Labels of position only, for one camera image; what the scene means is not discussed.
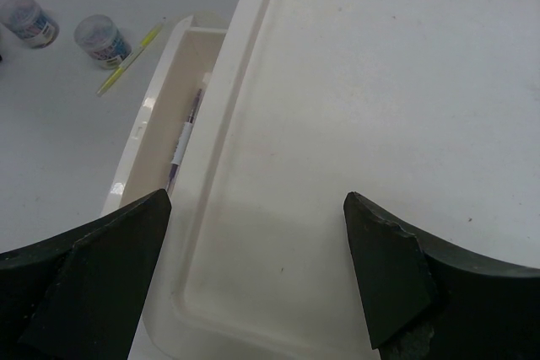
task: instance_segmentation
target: white table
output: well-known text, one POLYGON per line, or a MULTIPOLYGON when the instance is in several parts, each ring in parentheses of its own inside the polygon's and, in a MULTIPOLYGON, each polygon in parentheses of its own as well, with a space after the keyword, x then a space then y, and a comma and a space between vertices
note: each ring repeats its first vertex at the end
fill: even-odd
MULTIPOLYGON (((163 18, 172 23, 193 11, 211 10, 229 20, 238 0, 37 1, 60 25, 52 45, 31 50, 0 29, 0 251, 100 215, 168 36, 164 30, 110 93, 97 98, 95 90, 109 72, 94 67, 74 43, 78 22, 106 14, 135 46, 163 18)), ((143 334, 130 358, 159 355, 143 334)))

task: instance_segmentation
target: white plastic tray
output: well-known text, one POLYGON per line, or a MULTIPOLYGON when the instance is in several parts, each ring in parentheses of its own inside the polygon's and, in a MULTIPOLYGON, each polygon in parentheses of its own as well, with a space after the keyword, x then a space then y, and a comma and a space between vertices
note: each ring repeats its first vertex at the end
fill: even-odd
POLYGON ((227 30, 222 27, 217 16, 201 12, 173 29, 144 95, 102 215, 167 184, 170 161, 193 98, 198 89, 206 88, 223 44, 227 30))
POLYGON ((540 266, 537 1, 240 0, 144 312, 158 347, 378 358, 348 252, 349 191, 540 266))

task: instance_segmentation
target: white surface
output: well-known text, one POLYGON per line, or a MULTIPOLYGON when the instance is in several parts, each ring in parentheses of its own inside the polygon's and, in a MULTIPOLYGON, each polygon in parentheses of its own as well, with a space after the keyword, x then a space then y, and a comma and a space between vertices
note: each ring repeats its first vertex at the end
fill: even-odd
MULTIPOLYGON (((202 9, 230 19, 238 0, 37 1, 60 25, 52 45, 30 50, 0 28, 0 251, 100 215, 173 26, 99 99, 95 91, 110 72, 93 66, 73 41, 78 22, 104 13, 136 45, 163 17, 175 20, 202 9)), ((159 351, 148 343, 148 337, 138 337, 130 359, 159 359, 159 351)))
POLYGON ((540 266, 538 4, 240 0, 172 196, 144 312, 156 344, 377 358, 349 191, 540 266))

